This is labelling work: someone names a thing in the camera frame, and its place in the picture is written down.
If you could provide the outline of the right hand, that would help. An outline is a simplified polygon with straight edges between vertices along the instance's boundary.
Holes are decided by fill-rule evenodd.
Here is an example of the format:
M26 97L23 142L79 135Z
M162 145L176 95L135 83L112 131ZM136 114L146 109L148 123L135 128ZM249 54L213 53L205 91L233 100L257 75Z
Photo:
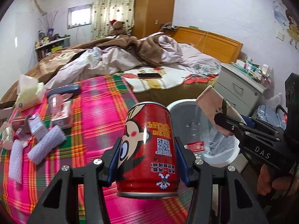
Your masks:
M256 187L257 193L265 196L266 194L270 193L272 189L287 192L291 184L291 179L291 175L285 175L272 180L268 167L264 164L261 167L258 177L258 183Z

